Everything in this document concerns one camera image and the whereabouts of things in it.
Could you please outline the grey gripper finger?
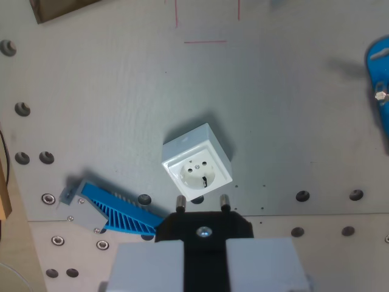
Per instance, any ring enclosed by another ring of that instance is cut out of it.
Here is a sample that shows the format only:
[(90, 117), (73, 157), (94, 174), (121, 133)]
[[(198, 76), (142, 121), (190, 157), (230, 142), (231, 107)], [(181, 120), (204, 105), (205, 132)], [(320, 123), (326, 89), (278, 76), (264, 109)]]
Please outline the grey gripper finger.
[(184, 243), (125, 243), (118, 247), (107, 291), (183, 291)]
[(226, 241), (232, 291), (311, 291), (291, 238)]

